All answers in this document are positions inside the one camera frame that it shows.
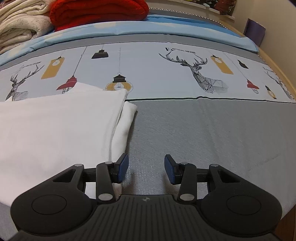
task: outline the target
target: white towel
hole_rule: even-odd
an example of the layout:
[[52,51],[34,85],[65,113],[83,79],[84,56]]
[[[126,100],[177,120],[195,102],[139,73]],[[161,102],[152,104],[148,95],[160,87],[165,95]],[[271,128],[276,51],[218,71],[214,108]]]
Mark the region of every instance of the white towel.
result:
[[[71,92],[85,92],[85,91],[97,91],[103,89],[77,82],[75,86],[68,91],[68,93]],[[116,162],[118,158],[121,156],[122,153],[125,152],[126,149],[126,143],[128,139],[128,132],[131,127],[131,124],[133,122],[133,117],[135,115],[135,112],[137,110],[137,106],[135,104],[132,104],[130,102],[124,102],[122,112],[118,121],[118,124],[115,129],[115,133],[113,135],[112,144],[111,144],[111,161]],[[122,193],[122,185],[113,183],[113,189],[116,197],[118,197]],[[95,190],[96,183],[87,183],[85,194],[89,196],[90,198],[96,198]]]
[[110,161],[126,96],[85,91],[0,103],[0,202],[11,205],[73,164]]

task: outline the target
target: cream blanket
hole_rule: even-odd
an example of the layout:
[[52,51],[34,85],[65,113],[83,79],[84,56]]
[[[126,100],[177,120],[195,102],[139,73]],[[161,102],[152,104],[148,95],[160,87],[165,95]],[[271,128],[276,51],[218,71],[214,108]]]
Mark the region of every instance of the cream blanket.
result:
[[53,25],[48,16],[34,16],[22,13],[10,17],[0,24],[0,54],[3,54],[25,41],[43,36],[51,30],[53,30]]
[[53,30],[48,16],[54,0],[15,0],[0,8],[0,54]]
[[54,0],[16,0],[0,9],[0,24],[4,21],[19,16],[41,15],[50,11],[50,4]]

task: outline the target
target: folded towel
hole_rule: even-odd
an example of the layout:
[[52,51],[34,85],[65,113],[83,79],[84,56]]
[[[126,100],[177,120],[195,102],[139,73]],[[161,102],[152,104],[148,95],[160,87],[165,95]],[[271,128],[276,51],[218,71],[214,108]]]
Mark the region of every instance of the folded towel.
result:
[[0,54],[53,30],[48,16],[19,14],[0,24]]
[[143,20],[148,12],[144,0],[57,0],[50,20],[58,31],[94,22]]
[[99,90],[0,103],[0,202],[11,205],[73,164],[111,161],[126,96]]
[[[70,89],[67,93],[97,91],[97,90],[103,91],[103,89],[99,87],[77,82],[75,86],[72,89]],[[126,151],[128,133],[129,133],[131,124],[133,122],[133,117],[135,115],[136,110],[137,110],[137,106],[135,104],[132,104],[127,101],[124,102],[121,115],[117,123],[117,126],[115,128],[115,133],[112,138],[112,144],[111,144],[111,161],[112,162],[116,162],[118,158],[121,156],[121,154]],[[113,183],[112,185],[113,185],[115,196],[118,197],[122,193],[122,185],[117,183]],[[85,194],[90,198],[96,199],[96,195],[95,195],[96,193],[94,192],[95,188],[96,188],[96,183],[87,183]]]
[[54,0],[15,0],[0,9],[0,24],[20,14],[41,15],[49,12]]

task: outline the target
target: gray bedsheet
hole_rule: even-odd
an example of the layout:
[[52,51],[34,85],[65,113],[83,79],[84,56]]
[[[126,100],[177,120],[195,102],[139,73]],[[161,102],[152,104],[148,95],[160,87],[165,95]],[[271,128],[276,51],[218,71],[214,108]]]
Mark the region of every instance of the gray bedsheet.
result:
[[0,203],[0,238],[8,240],[17,233],[10,217],[10,207]]
[[[176,194],[164,156],[198,168],[217,163],[273,194],[283,216],[296,203],[296,105],[240,100],[138,101],[123,193]],[[198,184],[198,197],[207,194]]]

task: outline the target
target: wall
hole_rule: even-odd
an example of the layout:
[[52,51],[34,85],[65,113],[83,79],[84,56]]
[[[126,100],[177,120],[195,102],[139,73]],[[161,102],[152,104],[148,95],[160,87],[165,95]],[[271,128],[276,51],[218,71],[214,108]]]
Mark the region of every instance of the wall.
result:
[[296,7],[289,0],[237,0],[233,16],[241,32],[248,18],[266,28],[260,48],[296,87]]

